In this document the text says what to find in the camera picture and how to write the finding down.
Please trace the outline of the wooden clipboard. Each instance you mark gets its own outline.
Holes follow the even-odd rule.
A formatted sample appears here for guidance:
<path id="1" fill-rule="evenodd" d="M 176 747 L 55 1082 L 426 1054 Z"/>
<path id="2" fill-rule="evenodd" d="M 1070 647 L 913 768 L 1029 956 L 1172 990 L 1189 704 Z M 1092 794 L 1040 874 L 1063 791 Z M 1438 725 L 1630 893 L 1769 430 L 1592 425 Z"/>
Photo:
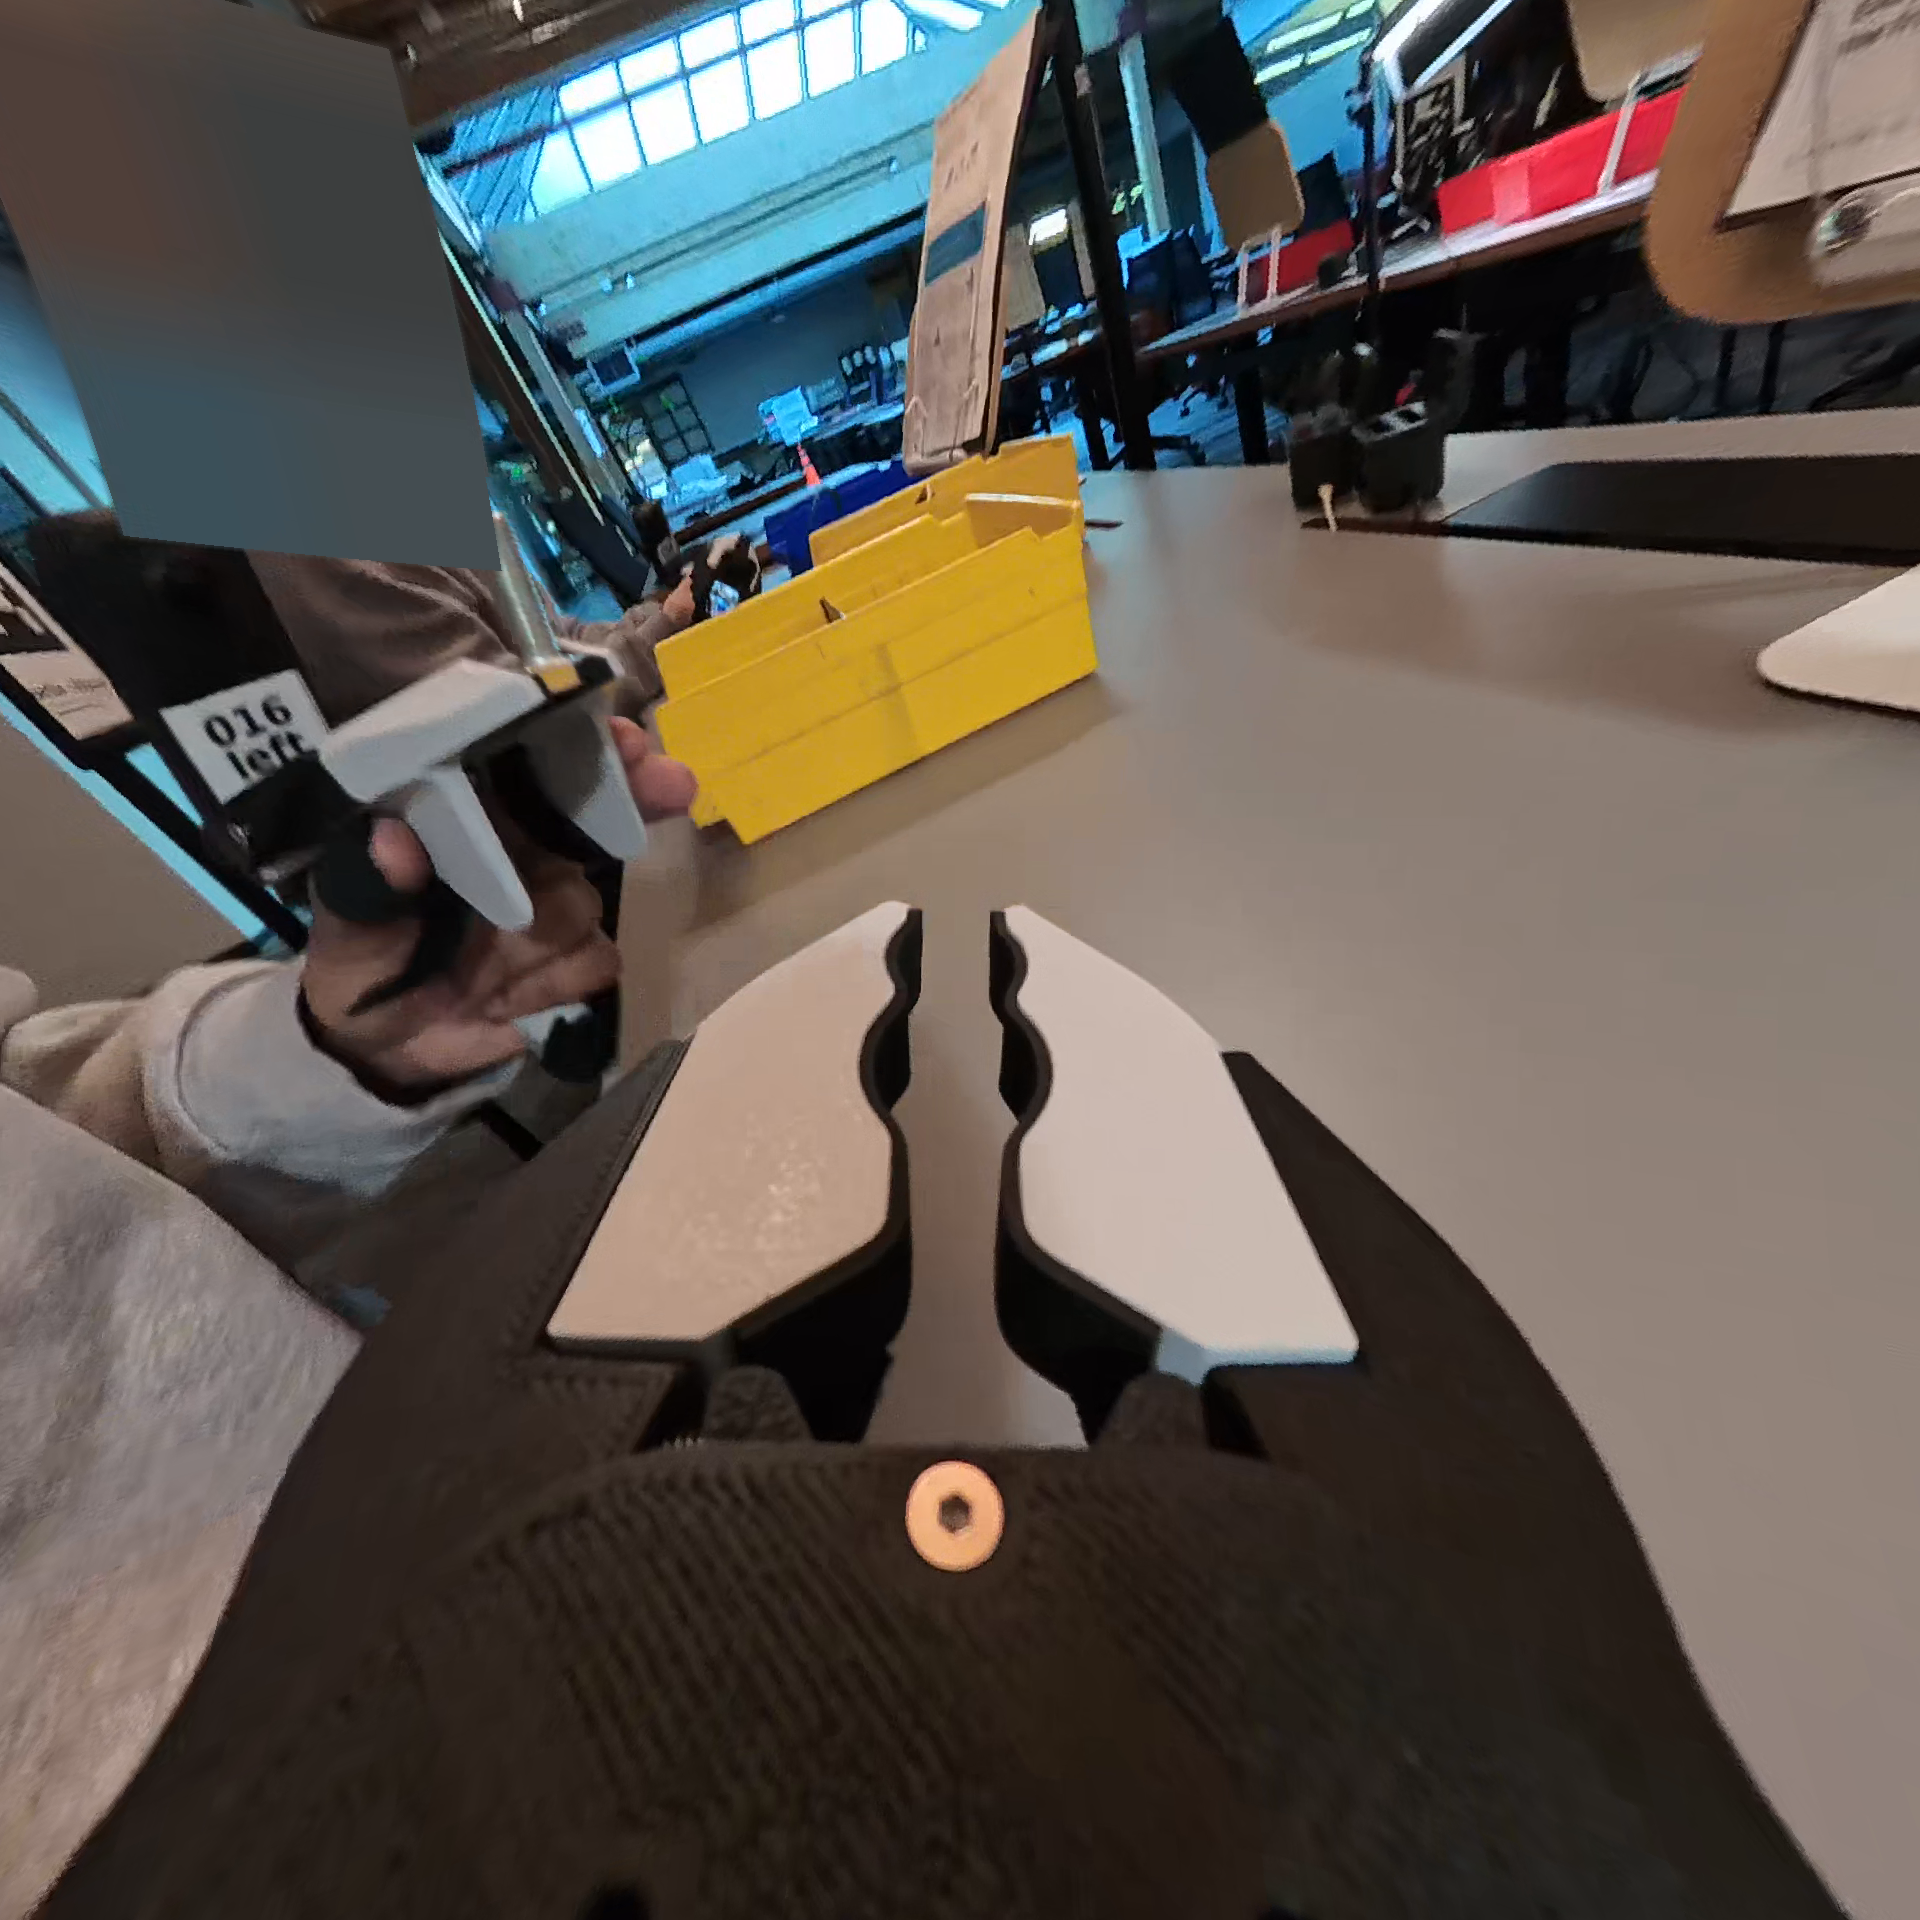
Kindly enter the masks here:
<path id="1" fill-rule="evenodd" d="M 1665 301 L 1713 325 L 1779 325 L 1916 301 L 1916 175 L 1727 222 L 1814 4 L 1709 4 L 1647 213 Z"/>

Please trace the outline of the rounded cardboard board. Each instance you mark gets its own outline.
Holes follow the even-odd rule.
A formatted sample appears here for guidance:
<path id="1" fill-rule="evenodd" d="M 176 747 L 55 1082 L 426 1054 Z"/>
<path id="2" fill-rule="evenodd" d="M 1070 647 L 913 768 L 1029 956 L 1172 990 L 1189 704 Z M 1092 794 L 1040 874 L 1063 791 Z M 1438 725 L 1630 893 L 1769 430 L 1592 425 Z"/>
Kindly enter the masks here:
<path id="1" fill-rule="evenodd" d="M 1204 187 L 1217 237 L 1230 251 L 1302 229 L 1302 182 L 1273 118 L 1261 118 L 1204 150 Z"/>

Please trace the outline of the blue storage bin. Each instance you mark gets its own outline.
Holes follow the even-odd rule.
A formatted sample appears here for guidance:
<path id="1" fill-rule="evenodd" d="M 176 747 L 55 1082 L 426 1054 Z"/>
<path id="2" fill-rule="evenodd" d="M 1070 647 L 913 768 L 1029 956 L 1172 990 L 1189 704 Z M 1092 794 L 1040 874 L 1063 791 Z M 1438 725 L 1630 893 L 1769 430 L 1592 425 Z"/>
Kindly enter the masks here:
<path id="1" fill-rule="evenodd" d="M 885 464 L 857 464 L 838 473 L 822 477 L 818 488 L 807 488 L 794 501 L 786 501 L 779 512 L 766 520 L 760 540 L 767 547 L 771 566 L 786 568 L 790 576 L 804 576 L 813 568 L 813 535 L 831 528 L 852 512 L 877 507 L 908 488 L 908 471 L 898 458 Z"/>

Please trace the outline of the another person's forearm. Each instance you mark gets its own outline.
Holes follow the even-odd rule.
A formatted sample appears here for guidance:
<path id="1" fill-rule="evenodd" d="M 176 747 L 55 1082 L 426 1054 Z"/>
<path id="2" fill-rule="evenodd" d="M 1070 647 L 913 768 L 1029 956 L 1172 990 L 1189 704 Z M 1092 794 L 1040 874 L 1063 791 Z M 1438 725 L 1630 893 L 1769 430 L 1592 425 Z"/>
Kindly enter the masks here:
<path id="1" fill-rule="evenodd" d="M 454 659 L 515 665 L 498 576 L 442 566 L 390 566 L 252 553 L 328 723 L 339 725 Z M 692 593 L 651 598 L 614 621 L 552 616 L 567 651 L 612 659 L 612 707 L 641 723 L 663 696 L 657 651 L 692 625 Z"/>

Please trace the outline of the black metal pole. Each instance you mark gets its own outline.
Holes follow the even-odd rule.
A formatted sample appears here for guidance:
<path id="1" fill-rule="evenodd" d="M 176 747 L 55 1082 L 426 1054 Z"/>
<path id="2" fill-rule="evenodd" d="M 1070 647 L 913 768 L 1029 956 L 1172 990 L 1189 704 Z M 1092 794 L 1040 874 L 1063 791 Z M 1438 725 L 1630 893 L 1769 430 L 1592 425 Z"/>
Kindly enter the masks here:
<path id="1" fill-rule="evenodd" d="M 1079 25 L 1079 8 L 1042 4 L 1042 19 L 1052 55 L 1052 85 L 1064 123 L 1064 148 L 1074 171 L 1074 201 L 1092 251 L 1092 290 L 1096 308 L 1102 349 L 1106 361 L 1106 397 L 1114 401 L 1114 421 L 1119 430 L 1119 464 L 1133 473 L 1153 473 L 1161 461 L 1136 365 L 1136 340 L 1114 229 L 1114 192 L 1102 150 L 1096 92 Z"/>

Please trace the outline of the large yellow storage bin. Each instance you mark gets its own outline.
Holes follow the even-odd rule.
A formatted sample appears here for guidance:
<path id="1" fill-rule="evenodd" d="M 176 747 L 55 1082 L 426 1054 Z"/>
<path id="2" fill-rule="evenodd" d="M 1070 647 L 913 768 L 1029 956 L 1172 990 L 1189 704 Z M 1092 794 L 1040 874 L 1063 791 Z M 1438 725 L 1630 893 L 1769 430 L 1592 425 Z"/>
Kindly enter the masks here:
<path id="1" fill-rule="evenodd" d="M 657 733 L 745 847 L 1096 672 L 1083 507 L 969 497 L 660 644 Z"/>

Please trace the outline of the silver metal bolt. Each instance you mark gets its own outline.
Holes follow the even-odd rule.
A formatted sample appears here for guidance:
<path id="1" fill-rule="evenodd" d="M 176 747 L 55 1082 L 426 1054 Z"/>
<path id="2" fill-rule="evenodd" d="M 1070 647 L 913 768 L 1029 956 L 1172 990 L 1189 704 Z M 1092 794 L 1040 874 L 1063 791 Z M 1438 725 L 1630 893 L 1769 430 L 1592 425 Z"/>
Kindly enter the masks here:
<path id="1" fill-rule="evenodd" d="M 492 511 L 498 535 L 498 598 L 499 625 L 510 631 L 515 652 L 530 672 L 549 681 L 565 665 L 562 644 L 544 594 L 544 581 L 530 573 L 515 528 Z"/>

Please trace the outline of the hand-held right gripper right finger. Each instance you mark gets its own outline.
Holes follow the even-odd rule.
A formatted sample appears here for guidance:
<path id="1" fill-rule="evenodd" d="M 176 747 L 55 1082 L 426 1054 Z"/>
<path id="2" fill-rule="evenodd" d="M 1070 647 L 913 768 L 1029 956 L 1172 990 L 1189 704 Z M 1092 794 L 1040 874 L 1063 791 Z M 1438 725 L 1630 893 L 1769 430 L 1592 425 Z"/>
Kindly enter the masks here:
<path id="1" fill-rule="evenodd" d="M 995 1312 L 1054 1385 L 1348 1365 L 1360 1334 L 1224 1048 L 1178 1002 L 1014 904 L 989 925 L 1016 1116 Z"/>

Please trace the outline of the large red storage bin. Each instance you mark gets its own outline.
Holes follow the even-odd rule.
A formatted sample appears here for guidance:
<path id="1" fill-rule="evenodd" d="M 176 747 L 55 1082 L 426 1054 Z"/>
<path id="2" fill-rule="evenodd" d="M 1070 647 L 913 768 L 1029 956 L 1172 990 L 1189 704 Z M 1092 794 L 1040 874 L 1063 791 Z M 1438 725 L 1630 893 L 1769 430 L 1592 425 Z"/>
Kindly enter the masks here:
<path id="1" fill-rule="evenodd" d="M 1621 107 L 1615 107 L 1441 182 L 1438 219 L 1443 237 L 1525 227 L 1587 204 L 1609 187 L 1652 177 L 1682 97 L 1685 85 L 1673 85 L 1664 96 L 1637 97 L 1628 134 L 1621 134 Z"/>

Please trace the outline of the skylight window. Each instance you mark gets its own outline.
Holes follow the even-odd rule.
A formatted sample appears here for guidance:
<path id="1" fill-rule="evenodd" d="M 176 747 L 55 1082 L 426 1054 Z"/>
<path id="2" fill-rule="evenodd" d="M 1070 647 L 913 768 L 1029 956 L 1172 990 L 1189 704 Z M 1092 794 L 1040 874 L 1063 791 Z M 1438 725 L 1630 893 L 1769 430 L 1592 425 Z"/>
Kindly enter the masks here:
<path id="1" fill-rule="evenodd" d="M 560 85 L 530 207 L 549 213 L 966 36 L 973 4 L 743 4 Z"/>

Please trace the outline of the person's left hand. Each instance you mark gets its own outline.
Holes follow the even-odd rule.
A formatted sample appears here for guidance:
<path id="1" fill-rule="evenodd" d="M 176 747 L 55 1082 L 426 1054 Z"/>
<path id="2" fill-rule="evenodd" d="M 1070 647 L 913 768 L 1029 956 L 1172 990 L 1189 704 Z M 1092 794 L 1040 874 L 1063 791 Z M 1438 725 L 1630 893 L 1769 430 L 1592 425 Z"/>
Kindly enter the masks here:
<path id="1" fill-rule="evenodd" d="M 314 904 L 302 962 L 303 1028 L 367 1091 L 418 1106 L 512 1066 L 524 1019 L 588 1002 L 616 982 L 599 879 L 560 840 L 489 796 L 489 817 L 532 901 L 532 925 L 467 925 L 462 952 L 426 985 L 392 993 L 418 952 L 418 916 L 360 925 Z"/>

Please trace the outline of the tall cardboard sheet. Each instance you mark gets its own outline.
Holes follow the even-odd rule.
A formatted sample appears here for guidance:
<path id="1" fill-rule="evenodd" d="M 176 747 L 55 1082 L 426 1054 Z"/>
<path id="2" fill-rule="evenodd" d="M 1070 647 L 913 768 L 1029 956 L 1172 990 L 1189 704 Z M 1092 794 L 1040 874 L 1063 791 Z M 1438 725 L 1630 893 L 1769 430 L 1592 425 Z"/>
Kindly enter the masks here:
<path id="1" fill-rule="evenodd" d="M 908 477 L 941 473 L 995 443 L 1002 237 L 1042 64 L 1044 12 L 1031 8 L 935 123 L 901 410 Z"/>

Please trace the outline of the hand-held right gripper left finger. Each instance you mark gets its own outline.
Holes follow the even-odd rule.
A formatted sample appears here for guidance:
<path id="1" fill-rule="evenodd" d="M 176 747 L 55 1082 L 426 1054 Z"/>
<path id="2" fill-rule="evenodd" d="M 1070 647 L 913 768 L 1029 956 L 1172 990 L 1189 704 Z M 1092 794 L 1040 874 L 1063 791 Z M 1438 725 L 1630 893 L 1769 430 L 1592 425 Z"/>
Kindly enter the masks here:
<path id="1" fill-rule="evenodd" d="M 708 1350 L 898 1241 L 922 952 L 924 916 L 881 901 L 692 1033 L 549 1315 L 552 1347 Z"/>

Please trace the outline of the wooden background table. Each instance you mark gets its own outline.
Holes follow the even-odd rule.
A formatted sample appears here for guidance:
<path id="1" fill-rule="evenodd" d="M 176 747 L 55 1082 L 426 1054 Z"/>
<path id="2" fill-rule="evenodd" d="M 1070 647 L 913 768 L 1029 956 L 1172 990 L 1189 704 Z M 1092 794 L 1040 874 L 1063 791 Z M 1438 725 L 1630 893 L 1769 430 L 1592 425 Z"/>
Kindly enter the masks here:
<path id="1" fill-rule="evenodd" d="M 1464 237 L 1425 242 L 1381 265 L 1378 295 L 1391 298 L 1450 283 L 1465 275 L 1484 275 L 1546 251 L 1564 251 L 1599 237 L 1637 229 L 1643 222 L 1647 207 L 1652 204 L 1652 189 L 1656 175 L 1643 175 L 1585 204 L 1560 207 L 1557 213 L 1546 213 L 1509 229 L 1484 222 L 1478 229 L 1471 229 Z M 1242 342 L 1255 342 L 1273 334 L 1278 327 L 1309 325 L 1324 314 L 1355 314 L 1364 301 L 1369 279 L 1345 275 L 1334 288 L 1301 288 L 1290 295 L 1278 295 L 1271 301 L 1258 301 L 1251 308 L 1224 310 L 1207 319 L 1178 327 L 1136 349 L 1136 364 L 1172 365 L 1198 354 L 1236 349 Z"/>

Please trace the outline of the printed marker sign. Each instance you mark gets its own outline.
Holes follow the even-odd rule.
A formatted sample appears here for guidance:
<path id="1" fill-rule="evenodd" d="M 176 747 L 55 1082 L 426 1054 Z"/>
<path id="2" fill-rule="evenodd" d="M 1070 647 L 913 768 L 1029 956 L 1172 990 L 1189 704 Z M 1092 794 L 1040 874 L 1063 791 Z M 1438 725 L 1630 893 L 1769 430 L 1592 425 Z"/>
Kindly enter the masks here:
<path id="1" fill-rule="evenodd" d="M 130 728 L 130 708 L 104 671 L 72 640 L 34 587 L 4 566 L 4 672 L 72 742 Z"/>

